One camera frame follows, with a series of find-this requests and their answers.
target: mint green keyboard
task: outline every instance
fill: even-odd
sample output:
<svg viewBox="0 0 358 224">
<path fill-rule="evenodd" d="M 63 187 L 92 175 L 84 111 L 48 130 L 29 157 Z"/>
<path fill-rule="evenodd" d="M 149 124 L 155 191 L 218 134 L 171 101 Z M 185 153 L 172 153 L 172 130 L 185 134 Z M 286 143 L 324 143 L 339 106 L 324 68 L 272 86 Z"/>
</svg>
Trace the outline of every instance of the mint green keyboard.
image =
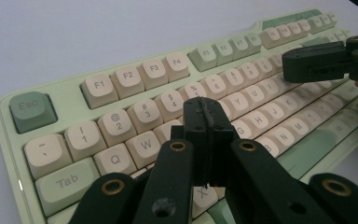
<svg viewBox="0 0 358 224">
<path fill-rule="evenodd" d="M 283 80 L 289 49 L 345 41 L 337 15 L 310 9 L 235 35 L 0 99 L 0 146 L 23 223 L 67 223 L 100 175 L 153 167 L 183 101 L 217 100 L 238 134 L 295 178 L 331 170 L 358 145 L 358 89 Z M 224 189 L 194 188 L 193 223 L 234 223 Z"/>
</svg>

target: white surface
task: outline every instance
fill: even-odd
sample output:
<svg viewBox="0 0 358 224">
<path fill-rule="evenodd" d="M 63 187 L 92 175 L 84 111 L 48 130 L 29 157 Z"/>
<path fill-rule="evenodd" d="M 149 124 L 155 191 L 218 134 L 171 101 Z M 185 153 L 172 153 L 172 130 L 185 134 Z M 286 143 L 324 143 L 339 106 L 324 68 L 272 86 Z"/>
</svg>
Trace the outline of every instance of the white surface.
<svg viewBox="0 0 358 224">
<path fill-rule="evenodd" d="M 2 1 L 0 96 L 248 28 L 255 21 L 317 7 L 358 34 L 347 0 Z M 358 181 L 358 150 L 339 172 Z M 0 223 L 20 223 L 0 151 Z"/>
</svg>

